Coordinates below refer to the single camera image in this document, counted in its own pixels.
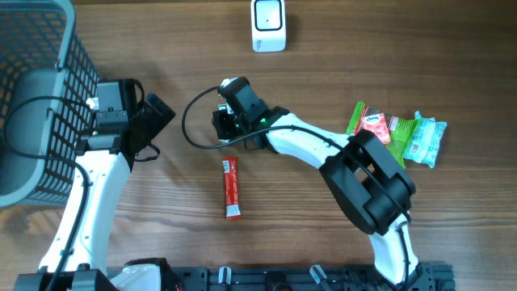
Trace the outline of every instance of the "gray basket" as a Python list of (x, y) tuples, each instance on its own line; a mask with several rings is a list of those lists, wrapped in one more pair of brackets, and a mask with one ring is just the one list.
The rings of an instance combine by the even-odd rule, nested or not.
[[(68, 0), (0, 2), (0, 128), (9, 108), (42, 95), (86, 100), (95, 96), (99, 74), (75, 32)], [(23, 152), (75, 159), (78, 131), (90, 112), (78, 105), (37, 101), (11, 119), (6, 137)], [(74, 166), (20, 158), (0, 145), (0, 206), (63, 205)]]

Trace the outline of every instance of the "wooden surface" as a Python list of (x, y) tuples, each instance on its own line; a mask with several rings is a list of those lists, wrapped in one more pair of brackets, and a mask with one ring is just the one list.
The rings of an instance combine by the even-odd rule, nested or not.
[[(77, 6), (77, 30), (100, 73), (138, 78), (179, 115), (223, 78), (247, 76), (271, 105), (342, 133), (355, 102), (448, 122), (437, 166), (407, 162), (418, 187), (413, 248), (454, 265), (459, 290), (517, 285), (517, 17), (511, 4), (289, 2), (288, 47), (251, 48), (248, 2)], [(188, 118), (216, 143), (216, 95)], [(111, 232), (108, 263), (164, 256), (174, 266), (372, 264), (368, 237), (316, 170), (241, 146), (198, 150), (176, 117), (137, 164)], [(221, 159), (237, 155), (243, 219), (226, 221)], [(34, 272), (62, 209), (0, 210), (0, 289)]]

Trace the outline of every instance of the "plastic basket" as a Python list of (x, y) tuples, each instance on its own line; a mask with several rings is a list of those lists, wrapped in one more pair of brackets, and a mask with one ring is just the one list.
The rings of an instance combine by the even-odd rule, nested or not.
[[(0, 128), (9, 108), (25, 99), (86, 100), (95, 96), (98, 80), (68, 0), (0, 2)], [(84, 107), (42, 100), (16, 112), (0, 134), (23, 152), (72, 161), (78, 131), (90, 118)], [(21, 158), (0, 145), (0, 206), (63, 205), (73, 181), (71, 163)]]

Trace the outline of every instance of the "red snack bag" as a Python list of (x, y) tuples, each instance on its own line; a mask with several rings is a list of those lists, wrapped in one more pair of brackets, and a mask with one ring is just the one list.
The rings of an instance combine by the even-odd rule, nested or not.
[(237, 189), (237, 158), (223, 158), (225, 170), (226, 219), (241, 219)]
[(389, 137), (388, 125), (386, 125), (386, 119), (384, 113), (378, 113), (370, 116), (363, 116), (361, 119), (363, 122), (363, 129), (369, 130), (375, 133), (382, 141), (383, 145), (388, 145), (391, 142)]

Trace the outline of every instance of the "wooden table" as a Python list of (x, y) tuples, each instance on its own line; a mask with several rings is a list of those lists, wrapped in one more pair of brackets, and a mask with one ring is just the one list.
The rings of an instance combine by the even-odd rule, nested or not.
[[(248, 2), (77, 6), (77, 30), (104, 77), (138, 78), (179, 115), (204, 89), (247, 76), (256, 93), (342, 133), (355, 102), (448, 122), (437, 166), (407, 162), (418, 187), (410, 227), (421, 261), (454, 265), (459, 290), (517, 284), (517, 17), (512, 4), (288, 2), (288, 47), (251, 48)], [(188, 118), (217, 143), (210, 95)], [(116, 213), (108, 262), (174, 266), (372, 264), (368, 237), (316, 170), (241, 146), (198, 150), (175, 118), (137, 164)], [(226, 221), (221, 159), (239, 162), (243, 219)], [(62, 209), (0, 210), (0, 289), (34, 272)]]

